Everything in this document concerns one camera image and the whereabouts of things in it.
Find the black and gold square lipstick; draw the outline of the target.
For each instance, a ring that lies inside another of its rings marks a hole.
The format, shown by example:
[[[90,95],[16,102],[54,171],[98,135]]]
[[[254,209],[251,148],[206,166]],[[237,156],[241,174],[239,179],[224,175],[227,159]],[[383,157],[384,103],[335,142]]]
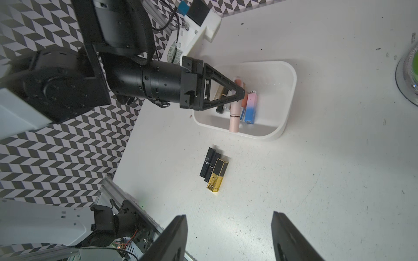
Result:
[[[208,190],[211,192],[219,192],[228,164],[228,162],[220,158],[217,159],[207,184]]]

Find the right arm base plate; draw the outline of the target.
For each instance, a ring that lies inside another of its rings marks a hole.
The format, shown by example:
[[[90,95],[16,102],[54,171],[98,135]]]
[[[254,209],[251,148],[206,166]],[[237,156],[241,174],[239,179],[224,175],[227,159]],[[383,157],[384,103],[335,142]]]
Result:
[[[124,261],[135,261],[140,253],[145,253],[153,243],[157,233],[145,215],[131,203],[124,200],[117,207],[111,200],[111,207],[94,205],[91,234],[79,247],[114,248]]]

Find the clear coral lipstick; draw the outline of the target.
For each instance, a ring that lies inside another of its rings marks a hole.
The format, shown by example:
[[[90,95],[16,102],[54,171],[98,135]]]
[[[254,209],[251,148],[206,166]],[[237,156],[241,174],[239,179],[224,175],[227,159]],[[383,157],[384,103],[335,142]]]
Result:
[[[244,99],[241,100],[240,121],[244,121],[244,117],[245,117],[246,109],[247,109],[248,94],[249,94],[249,92],[246,91]]]

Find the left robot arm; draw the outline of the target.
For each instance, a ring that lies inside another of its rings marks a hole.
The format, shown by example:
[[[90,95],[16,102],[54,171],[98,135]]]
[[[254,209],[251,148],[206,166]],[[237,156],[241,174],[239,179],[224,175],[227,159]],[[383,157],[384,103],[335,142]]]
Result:
[[[202,60],[154,60],[144,1],[73,1],[83,46],[48,47],[6,63],[1,78],[1,138],[61,124],[95,107],[147,99],[203,111],[240,101],[245,91]]]

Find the black lipstick gold band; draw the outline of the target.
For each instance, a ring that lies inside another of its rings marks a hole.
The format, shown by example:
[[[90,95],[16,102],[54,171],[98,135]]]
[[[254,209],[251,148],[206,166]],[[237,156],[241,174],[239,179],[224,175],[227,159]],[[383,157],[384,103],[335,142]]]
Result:
[[[216,107],[216,113],[223,114],[227,110],[227,105],[219,105]]]

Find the aluminium front rail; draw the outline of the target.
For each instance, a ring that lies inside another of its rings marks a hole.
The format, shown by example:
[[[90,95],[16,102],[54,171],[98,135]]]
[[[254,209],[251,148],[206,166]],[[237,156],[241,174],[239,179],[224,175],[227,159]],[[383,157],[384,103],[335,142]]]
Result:
[[[82,261],[88,254],[118,261],[190,261],[187,219],[160,227],[112,180],[90,207],[1,200],[4,261]]]

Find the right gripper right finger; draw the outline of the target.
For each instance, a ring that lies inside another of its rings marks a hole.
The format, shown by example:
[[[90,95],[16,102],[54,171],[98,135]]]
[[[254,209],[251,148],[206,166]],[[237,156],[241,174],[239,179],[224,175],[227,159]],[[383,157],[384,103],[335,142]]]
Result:
[[[271,229],[277,261],[324,261],[284,213],[273,213]]]

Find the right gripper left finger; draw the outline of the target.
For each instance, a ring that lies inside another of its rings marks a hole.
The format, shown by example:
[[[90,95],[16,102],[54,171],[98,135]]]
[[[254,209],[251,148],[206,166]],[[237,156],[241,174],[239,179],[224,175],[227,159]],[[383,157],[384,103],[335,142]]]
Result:
[[[184,261],[188,235],[186,215],[176,216],[140,261]]]

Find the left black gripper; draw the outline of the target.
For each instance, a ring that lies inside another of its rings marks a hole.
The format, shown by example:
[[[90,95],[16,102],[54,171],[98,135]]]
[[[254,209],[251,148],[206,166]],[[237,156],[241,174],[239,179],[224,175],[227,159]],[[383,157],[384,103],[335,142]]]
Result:
[[[246,91],[214,67],[202,60],[184,56],[182,64],[153,60],[140,65],[132,58],[103,53],[102,62],[106,81],[121,104],[135,98],[148,99],[165,108],[178,103],[183,109],[208,110],[244,99]],[[211,93],[212,81],[231,91],[219,99],[204,100]]]

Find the plain black lipstick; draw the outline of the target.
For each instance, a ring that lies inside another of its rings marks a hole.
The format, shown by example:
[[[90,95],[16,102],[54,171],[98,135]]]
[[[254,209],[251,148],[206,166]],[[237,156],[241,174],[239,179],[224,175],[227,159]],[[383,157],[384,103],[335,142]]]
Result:
[[[206,174],[206,177],[204,178],[204,181],[206,182],[206,183],[208,183],[209,182],[209,180],[210,180],[210,177],[211,177],[211,175],[212,175],[212,172],[213,172],[213,169],[214,169],[214,166],[215,166],[215,164],[216,164],[216,161],[218,160],[218,159],[220,159],[222,157],[222,155],[220,154],[220,153],[215,153],[215,155],[213,156],[213,158],[212,158],[212,161],[211,161],[211,163],[210,163],[210,166],[209,166],[209,169],[208,169],[208,172],[207,172],[207,174]]]

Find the gold lipstick tube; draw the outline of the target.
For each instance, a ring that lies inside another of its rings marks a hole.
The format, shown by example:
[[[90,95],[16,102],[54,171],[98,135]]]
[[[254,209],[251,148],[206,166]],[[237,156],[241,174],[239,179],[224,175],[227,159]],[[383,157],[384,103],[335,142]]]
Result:
[[[220,85],[217,89],[217,92],[216,92],[215,96],[214,96],[214,100],[219,100],[221,98],[224,98],[227,94],[228,94],[228,90]]]

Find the white plastic storage box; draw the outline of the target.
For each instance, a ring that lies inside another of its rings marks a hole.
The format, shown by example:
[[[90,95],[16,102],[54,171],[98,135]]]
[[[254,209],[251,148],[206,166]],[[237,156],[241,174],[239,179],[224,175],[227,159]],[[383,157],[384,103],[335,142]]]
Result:
[[[247,62],[215,67],[229,79],[241,77],[247,92],[257,95],[257,103],[250,104],[254,113],[252,124],[240,122],[239,131],[229,131],[230,113],[219,114],[214,108],[193,113],[193,120],[201,127],[255,140],[274,140],[285,130],[295,94],[297,74],[292,65],[283,61]]]

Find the pink lip gloss tube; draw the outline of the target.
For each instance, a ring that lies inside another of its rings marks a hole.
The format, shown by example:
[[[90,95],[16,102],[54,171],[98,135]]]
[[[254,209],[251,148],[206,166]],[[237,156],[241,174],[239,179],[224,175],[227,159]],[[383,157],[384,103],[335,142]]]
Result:
[[[234,82],[242,89],[245,89],[245,83],[241,77],[235,77]],[[242,99],[231,103],[229,131],[232,133],[237,133],[239,131],[241,108]]]

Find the pink blue gradient lipstick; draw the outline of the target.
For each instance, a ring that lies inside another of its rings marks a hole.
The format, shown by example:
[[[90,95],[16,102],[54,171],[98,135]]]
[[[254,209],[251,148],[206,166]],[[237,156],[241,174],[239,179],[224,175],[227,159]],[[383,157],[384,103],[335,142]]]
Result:
[[[244,117],[244,121],[246,124],[254,124],[257,104],[258,95],[256,91],[252,91],[248,94],[247,98],[246,113]]]

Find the black lipstick with text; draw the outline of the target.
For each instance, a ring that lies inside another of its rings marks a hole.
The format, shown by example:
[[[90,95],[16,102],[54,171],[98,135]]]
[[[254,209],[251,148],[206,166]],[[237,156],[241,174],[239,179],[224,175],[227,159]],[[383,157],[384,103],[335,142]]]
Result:
[[[204,163],[203,163],[203,166],[202,166],[202,169],[201,169],[201,172],[200,172],[200,177],[203,177],[203,178],[206,177],[206,174],[208,172],[208,169],[209,169],[210,163],[212,161],[212,158],[215,155],[215,152],[216,152],[215,149],[209,147],[208,152],[207,152],[206,157],[205,157],[205,160],[204,160]]]

